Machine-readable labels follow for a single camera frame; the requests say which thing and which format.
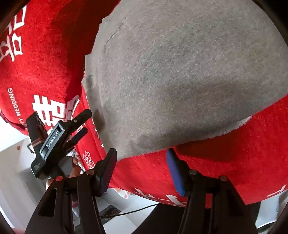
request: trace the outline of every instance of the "red fabric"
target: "red fabric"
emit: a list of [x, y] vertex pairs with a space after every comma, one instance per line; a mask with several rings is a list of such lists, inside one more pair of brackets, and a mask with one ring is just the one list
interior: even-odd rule
[[[12, 56], [0, 61], [2, 116], [27, 134], [25, 121], [36, 110], [47, 129], [58, 119], [68, 120], [88, 108], [81, 87], [84, 55], [93, 47], [102, 18], [118, 1], [39, 1], [26, 9], [24, 25], [14, 30], [14, 20], [0, 38], [11, 45]], [[17, 15], [21, 22], [23, 11]], [[21, 37], [19, 42], [12, 39]], [[5, 55], [7, 46], [2, 46]], [[77, 150], [86, 169], [105, 157], [92, 120]], [[288, 97], [254, 115], [224, 136], [176, 147], [179, 157], [206, 176], [227, 175], [245, 203], [253, 203], [287, 188]], [[166, 151], [131, 157], [117, 163], [110, 186], [171, 205], [184, 205], [168, 171]]]

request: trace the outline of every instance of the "gray towel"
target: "gray towel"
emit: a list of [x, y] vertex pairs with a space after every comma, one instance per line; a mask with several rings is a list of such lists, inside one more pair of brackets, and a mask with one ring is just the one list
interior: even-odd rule
[[119, 159], [233, 129], [288, 90], [288, 47], [251, 0], [122, 0], [85, 59], [94, 123]]

